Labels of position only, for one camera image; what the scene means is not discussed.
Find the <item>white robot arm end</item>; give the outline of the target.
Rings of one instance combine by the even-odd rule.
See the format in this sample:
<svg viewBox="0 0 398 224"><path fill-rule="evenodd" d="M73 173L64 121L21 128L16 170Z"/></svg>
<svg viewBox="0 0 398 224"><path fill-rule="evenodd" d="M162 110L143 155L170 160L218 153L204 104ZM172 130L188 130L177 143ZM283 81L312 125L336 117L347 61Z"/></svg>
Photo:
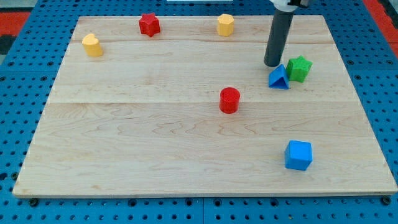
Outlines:
<svg viewBox="0 0 398 224"><path fill-rule="evenodd" d="M297 8L308 8L314 0L270 0L274 7L283 12L294 12Z"/></svg>

